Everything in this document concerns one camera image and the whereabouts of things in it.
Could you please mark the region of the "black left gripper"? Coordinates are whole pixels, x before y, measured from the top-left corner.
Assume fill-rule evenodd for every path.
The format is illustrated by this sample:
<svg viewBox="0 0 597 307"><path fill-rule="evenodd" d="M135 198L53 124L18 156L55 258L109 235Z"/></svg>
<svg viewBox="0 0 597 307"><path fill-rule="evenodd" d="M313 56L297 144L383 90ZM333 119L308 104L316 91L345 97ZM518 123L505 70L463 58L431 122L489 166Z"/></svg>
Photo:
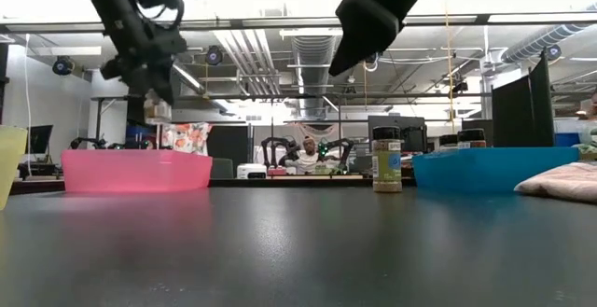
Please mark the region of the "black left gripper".
<svg viewBox="0 0 597 307"><path fill-rule="evenodd" d="M131 27L116 21L116 27L106 27L117 55L101 67L104 78L119 77L126 84L146 84L171 105L174 92L171 71L174 56L187 50L187 41L177 28L172 30L154 22L143 21ZM145 96L138 88L129 87L127 94L127 122L135 125L145 123Z"/></svg>

